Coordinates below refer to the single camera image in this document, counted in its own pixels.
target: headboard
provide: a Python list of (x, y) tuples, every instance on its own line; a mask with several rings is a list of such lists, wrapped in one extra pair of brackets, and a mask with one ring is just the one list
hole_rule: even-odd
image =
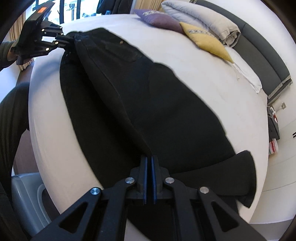
[(268, 96), (268, 104), (276, 100), (280, 93), (292, 84), (292, 80), (288, 68), (274, 48), (255, 29), (231, 12), (204, 0), (194, 2), (237, 24), (242, 34), (233, 48), (260, 78), (262, 88)]

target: silver bolt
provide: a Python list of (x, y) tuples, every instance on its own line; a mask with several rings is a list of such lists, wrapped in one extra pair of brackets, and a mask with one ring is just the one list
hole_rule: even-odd
[(134, 181), (135, 181), (135, 179), (133, 179), (132, 177), (126, 178), (126, 183), (128, 183), (128, 184), (132, 184), (132, 183), (134, 183)]
[(175, 181), (175, 179), (173, 179), (172, 177), (167, 177), (165, 179), (165, 182), (168, 183), (168, 184), (172, 184), (174, 181)]
[(100, 193), (100, 189), (98, 189), (98, 188), (92, 188), (91, 189), (91, 194), (92, 195), (98, 195)]
[(207, 187), (201, 187), (200, 192), (203, 194), (207, 194), (209, 192), (209, 189)]

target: orange sticker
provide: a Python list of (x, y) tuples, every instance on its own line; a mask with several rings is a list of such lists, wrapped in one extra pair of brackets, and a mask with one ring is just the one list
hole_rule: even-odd
[(45, 11), (46, 7), (42, 7), (39, 9), (39, 11), (37, 13), (43, 13)]

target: white bed sheet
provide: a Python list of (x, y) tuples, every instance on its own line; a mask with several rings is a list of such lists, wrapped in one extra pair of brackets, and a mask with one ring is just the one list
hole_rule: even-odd
[[(255, 199), (250, 209), (239, 204), (240, 215), (250, 221), (268, 163), (265, 93), (261, 90), (257, 94), (235, 68), (198, 49), (187, 37), (151, 27), (136, 15), (81, 19), (63, 24), (63, 31), (67, 34), (98, 27), (108, 29), (153, 61), (170, 67), (219, 117), (235, 152), (249, 150), (252, 153), (257, 173)], [(56, 49), (36, 59), (29, 91), (33, 150), (43, 182), (59, 212), (65, 211), (90, 188), (101, 187), (80, 149), (61, 91), (59, 67), (63, 53), (63, 49)]]

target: person's leg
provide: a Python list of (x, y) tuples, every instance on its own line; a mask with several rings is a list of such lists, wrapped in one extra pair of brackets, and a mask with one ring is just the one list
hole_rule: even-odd
[(24, 131), (29, 128), (29, 83), (10, 91), (0, 103), (0, 182), (11, 200), (11, 171)]
[(23, 132), (29, 128), (29, 83), (15, 87), (0, 103), (0, 236), (27, 241), (11, 206), (11, 171)]

